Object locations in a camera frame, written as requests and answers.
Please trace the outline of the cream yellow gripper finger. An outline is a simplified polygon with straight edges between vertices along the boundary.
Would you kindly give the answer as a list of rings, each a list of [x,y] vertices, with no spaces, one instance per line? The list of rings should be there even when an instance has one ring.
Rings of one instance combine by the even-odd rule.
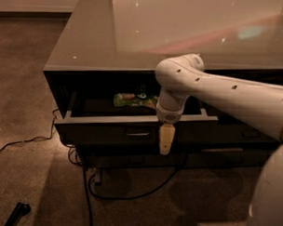
[[[158,129],[160,154],[168,155],[175,135],[175,126],[168,123]]]

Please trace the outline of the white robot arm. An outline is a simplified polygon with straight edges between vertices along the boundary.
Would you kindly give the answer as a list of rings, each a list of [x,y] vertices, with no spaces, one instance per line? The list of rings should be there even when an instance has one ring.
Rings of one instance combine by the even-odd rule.
[[[161,85],[156,114],[161,153],[168,153],[174,124],[182,118],[184,103],[193,96],[278,140],[264,164],[249,205],[247,226],[283,226],[283,86],[204,72],[196,54],[164,59],[155,69]]]

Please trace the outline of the white wrist gripper body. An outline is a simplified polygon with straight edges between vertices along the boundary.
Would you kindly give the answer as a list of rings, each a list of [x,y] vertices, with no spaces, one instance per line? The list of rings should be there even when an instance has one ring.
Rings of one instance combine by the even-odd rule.
[[[158,101],[156,104],[156,115],[161,123],[175,124],[182,118],[183,107],[177,103]]]

